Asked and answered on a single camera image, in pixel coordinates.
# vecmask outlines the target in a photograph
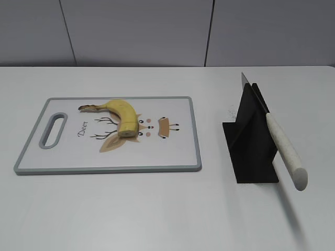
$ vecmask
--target kitchen knife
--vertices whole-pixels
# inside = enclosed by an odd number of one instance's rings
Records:
[[[243,72],[241,76],[242,76],[242,87],[244,88],[245,84],[249,83],[249,81],[247,80]],[[275,145],[277,146],[277,149],[285,163],[285,166],[288,170],[288,173],[291,176],[293,184],[297,190],[303,191],[307,187],[307,184],[308,184],[307,171],[303,168],[303,165],[302,165],[302,162],[301,162],[301,159],[298,153],[294,149],[293,145],[289,141],[283,129],[274,119],[274,117],[269,112],[267,107],[264,107],[264,110],[266,111],[266,115],[265,115],[266,123],[269,129],[270,135]]]

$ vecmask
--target deer text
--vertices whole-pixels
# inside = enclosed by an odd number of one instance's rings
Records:
[[[78,137],[84,136],[88,122],[83,122],[82,129],[77,133]]]

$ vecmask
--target knife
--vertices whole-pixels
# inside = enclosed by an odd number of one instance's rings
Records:
[[[242,76],[242,87],[244,88],[246,83],[250,83],[245,75]],[[269,129],[270,135],[277,146],[277,149],[285,163],[287,171],[291,176],[294,186],[297,190],[303,191],[307,187],[308,184],[308,174],[307,171],[303,168],[301,159],[294,149],[292,143],[289,141],[283,129],[277,123],[275,118],[269,112],[268,108],[265,105],[265,102],[260,100],[264,110],[266,111],[266,123]]]

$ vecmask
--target gray wall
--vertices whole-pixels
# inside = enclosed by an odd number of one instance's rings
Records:
[[[0,1],[0,66],[74,65],[58,0]]]
[[[334,0],[216,0],[206,65],[335,65],[334,25]]]
[[[62,0],[81,66],[204,66],[212,0]]]
[[[2,0],[0,66],[203,66],[212,3]],[[335,65],[334,24],[334,0],[216,0],[206,65]]]

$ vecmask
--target deer antler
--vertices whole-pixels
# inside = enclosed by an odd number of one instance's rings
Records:
[[[109,121],[110,123],[107,123],[107,124],[114,124],[114,125],[118,125],[117,123],[115,123],[114,121],[112,121],[111,118],[108,118],[108,117],[103,117],[103,118],[100,118],[100,119],[95,119],[96,121],[98,122],[101,122],[101,121]]]
[[[110,136],[114,132],[117,132],[117,130],[115,130],[113,132],[105,132],[105,133],[107,133],[106,135],[95,134],[94,136],[90,136],[90,138],[96,138],[97,140],[104,140],[105,138],[107,138],[108,136]]]

